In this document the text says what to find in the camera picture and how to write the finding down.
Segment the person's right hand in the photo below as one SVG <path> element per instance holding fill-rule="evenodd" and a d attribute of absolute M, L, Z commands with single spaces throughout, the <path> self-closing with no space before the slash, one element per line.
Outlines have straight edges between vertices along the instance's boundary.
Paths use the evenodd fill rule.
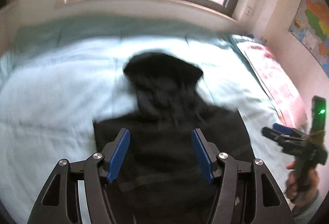
<path fill-rule="evenodd" d="M 314 168 L 308 171 L 309 188 L 304 194 L 299 194 L 297 178 L 294 171 L 295 161 L 291 162 L 287 169 L 291 170 L 286 180 L 285 195 L 292 201 L 295 206 L 303 207 L 311 203 L 318 194 L 318 184 L 320 181 L 319 175 Z"/>

